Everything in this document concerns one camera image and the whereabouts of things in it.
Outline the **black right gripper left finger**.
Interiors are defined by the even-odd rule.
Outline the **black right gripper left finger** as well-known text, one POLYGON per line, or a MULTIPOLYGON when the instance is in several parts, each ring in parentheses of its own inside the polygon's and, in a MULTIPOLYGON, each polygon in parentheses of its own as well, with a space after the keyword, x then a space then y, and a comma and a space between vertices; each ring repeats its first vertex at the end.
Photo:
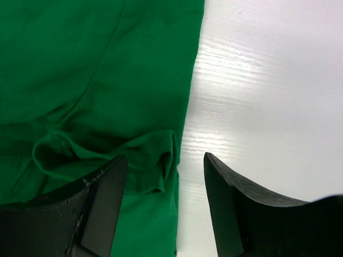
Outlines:
POLYGON ((126 183, 120 155, 24 203, 1 206, 1 256, 110 256, 126 183))

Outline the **green t-shirt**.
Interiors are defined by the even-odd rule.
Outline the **green t-shirt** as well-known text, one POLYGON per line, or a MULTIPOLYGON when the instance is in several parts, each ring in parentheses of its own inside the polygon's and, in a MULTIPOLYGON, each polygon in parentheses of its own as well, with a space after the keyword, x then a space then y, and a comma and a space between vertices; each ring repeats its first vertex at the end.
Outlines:
POLYGON ((175 256, 203 1, 1 1, 1 204, 128 175, 112 256, 175 256))

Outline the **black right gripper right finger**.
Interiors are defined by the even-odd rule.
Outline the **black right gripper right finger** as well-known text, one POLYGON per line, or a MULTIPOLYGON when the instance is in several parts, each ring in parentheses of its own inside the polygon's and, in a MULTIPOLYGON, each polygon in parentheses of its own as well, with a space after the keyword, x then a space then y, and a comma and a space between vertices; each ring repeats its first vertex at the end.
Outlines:
POLYGON ((342 196, 313 202, 258 185, 204 155, 218 256, 342 256, 342 196))

